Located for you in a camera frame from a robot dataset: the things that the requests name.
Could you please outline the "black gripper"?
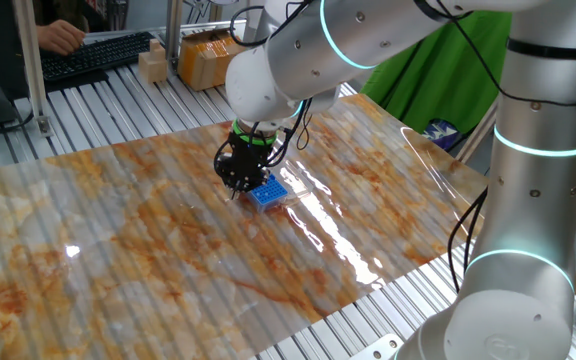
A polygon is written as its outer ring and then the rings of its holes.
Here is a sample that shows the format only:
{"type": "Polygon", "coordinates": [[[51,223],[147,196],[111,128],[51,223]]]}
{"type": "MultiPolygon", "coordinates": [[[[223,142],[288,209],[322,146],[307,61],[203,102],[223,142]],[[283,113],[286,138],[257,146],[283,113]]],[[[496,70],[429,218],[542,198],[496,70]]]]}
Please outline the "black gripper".
{"type": "Polygon", "coordinates": [[[265,184],[268,178],[266,165],[272,149],[271,138],[229,133],[215,154],[213,166],[228,188],[231,200],[265,184]]]}

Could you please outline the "person's bare hand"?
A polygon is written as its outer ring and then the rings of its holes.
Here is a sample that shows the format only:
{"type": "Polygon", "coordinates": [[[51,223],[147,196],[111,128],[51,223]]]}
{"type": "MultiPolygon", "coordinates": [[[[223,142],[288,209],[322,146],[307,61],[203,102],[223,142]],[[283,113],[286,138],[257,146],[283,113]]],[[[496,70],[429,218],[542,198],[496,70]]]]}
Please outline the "person's bare hand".
{"type": "Polygon", "coordinates": [[[86,33],[64,20],[37,25],[37,38],[42,50],[67,56],[83,44],[86,33]]]}

